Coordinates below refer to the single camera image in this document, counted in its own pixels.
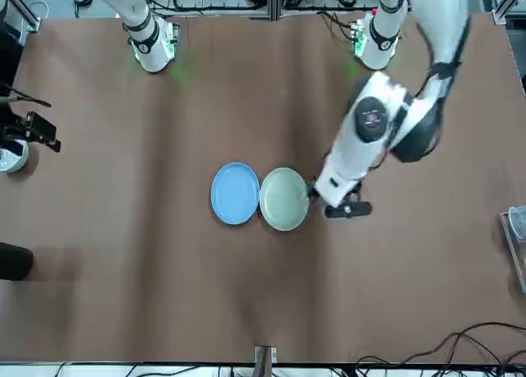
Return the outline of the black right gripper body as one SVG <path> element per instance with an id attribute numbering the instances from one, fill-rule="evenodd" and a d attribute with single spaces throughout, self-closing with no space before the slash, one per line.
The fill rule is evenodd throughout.
<path id="1" fill-rule="evenodd" d="M 56 142 L 57 128 L 36 112 L 28 112 L 25 119 L 25 135 L 44 144 Z"/>

